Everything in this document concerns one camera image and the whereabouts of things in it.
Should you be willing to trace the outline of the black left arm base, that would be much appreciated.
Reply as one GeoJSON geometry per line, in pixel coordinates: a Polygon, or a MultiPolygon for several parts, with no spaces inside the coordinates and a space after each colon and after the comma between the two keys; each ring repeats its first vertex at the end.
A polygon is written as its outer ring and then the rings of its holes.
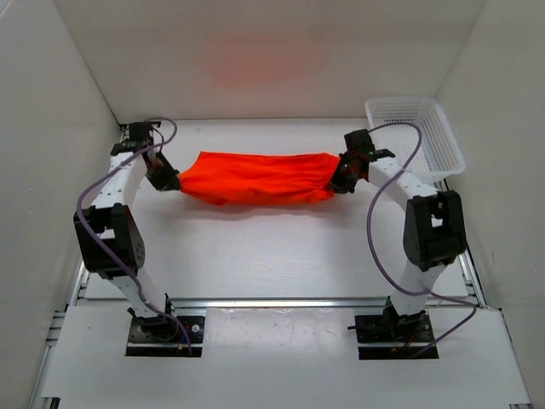
{"type": "Polygon", "coordinates": [[[125,355],[128,357],[200,358],[203,353],[205,316],[182,315],[173,320],[162,316],[141,318],[128,308],[131,323],[125,355]]]}

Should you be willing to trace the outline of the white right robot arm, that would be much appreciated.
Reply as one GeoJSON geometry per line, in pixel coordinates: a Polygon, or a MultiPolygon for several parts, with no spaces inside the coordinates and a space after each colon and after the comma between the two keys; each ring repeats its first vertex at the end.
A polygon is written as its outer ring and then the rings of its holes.
{"type": "Polygon", "coordinates": [[[412,332],[411,317],[422,314],[438,277],[467,249],[467,237],[460,195],[441,192],[408,171],[421,148],[422,132],[414,124],[396,125],[416,131],[416,146],[402,164],[392,151],[377,149],[371,139],[372,132],[387,124],[355,130],[344,135],[347,150],[339,155],[329,187],[338,194],[353,193],[357,183],[364,180],[378,188],[367,211],[366,238],[375,265],[393,288],[387,302],[393,312],[383,318],[382,329],[387,337],[400,341],[412,332]],[[384,193],[404,211],[405,265],[398,281],[382,265],[372,237],[373,213],[384,193]]]}

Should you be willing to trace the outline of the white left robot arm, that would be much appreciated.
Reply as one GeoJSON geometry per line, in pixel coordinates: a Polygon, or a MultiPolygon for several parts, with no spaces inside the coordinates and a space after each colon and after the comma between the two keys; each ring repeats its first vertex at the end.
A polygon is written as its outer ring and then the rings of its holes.
{"type": "Polygon", "coordinates": [[[149,331],[160,341],[175,337],[179,321],[168,295],[144,269],[146,247],[131,206],[144,180],[162,193],[180,190],[179,171],[163,153],[176,134],[177,125],[167,118],[126,124],[107,173],[80,194],[73,217],[87,270],[115,285],[134,317],[150,320],[149,331]]]}

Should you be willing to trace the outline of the orange shorts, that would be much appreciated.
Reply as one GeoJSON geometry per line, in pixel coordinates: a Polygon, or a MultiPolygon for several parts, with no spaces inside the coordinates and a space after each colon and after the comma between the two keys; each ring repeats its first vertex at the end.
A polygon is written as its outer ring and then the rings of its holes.
{"type": "Polygon", "coordinates": [[[307,205],[332,199],[331,153],[254,155],[202,151],[178,175],[180,190],[211,205],[307,205]]]}

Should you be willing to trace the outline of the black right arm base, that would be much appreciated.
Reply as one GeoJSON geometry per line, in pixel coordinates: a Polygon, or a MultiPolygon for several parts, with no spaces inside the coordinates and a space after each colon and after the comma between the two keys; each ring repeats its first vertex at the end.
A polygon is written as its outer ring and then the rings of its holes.
{"type": "Polygon", "coordinates": [[[356,314],[359,360],[436,360],[439,352],[428,313],[399,315],[390,299],[380,314],[356,314]]]}

